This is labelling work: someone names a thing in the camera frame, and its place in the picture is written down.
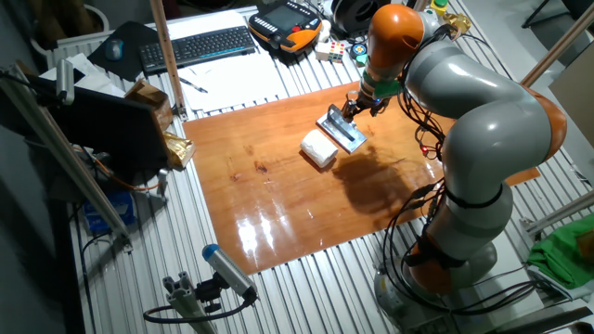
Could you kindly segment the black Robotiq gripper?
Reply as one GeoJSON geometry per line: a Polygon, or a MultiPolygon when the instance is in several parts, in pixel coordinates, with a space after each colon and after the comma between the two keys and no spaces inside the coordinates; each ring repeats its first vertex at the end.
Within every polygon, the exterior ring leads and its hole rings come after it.
{"type": "Polygon", "coordinates": [[[355,115],[366,110],[372,117],[376,117],[386,110],[388,104],[388,98],[373,98],[359,91],[348,91],[346,102],[342,107],[342,117],[347,123],[350,123],[354,120],[355,115]]]}

